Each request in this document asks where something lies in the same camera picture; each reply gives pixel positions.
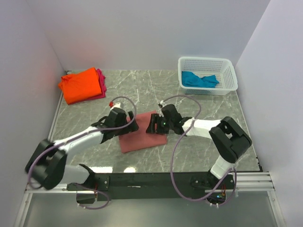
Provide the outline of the salmon pink t-shirt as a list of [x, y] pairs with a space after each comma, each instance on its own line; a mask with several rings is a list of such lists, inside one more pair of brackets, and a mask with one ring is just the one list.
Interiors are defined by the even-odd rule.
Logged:
[[139, 130], [119, 136], [119, 145], [123, 154], [167, 144], [166, 135], [146, 133], [151, 114], [155, 113], [156, 111], [154, 110], [137, 114], [135, 120], [139, 126]]

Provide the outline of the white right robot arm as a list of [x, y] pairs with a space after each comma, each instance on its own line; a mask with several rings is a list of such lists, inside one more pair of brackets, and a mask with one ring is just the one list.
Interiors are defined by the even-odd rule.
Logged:
[[160, 113], [152, 113], [146, 128], [148, 134], [165, 135], [170, 131], [179, 135], [170, 160], [170, 175], [173, 185], [173, 161], [179, 143], [185, 136], [203, 137], [213, 141], [219, 157], [205, 173], [204, 179], [193, 180], [194, 186], [201, 184], [218, 189], [224, 184], [224, 178], [231, 171], [239, 158], [251, 147], [252, 140], [248, 134], [229, 116], [221, 120], [201, 120], [194, 117], [183, 117], [175, 105], [160, 107]]

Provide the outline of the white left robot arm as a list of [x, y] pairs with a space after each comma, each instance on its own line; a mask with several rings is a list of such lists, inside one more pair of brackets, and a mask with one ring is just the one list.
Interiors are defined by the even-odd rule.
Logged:
[[42, 140], [25, 167], [28, 180], [33, 178], [41, 187], [53, 189], [63, 179], [69, 156], [102, 144], [115, 136], [139, 130], [135, 117], [136, 111], [126, 112], [122, 108], [113, 107], [108, 116], [80, 133], [56, 141]]

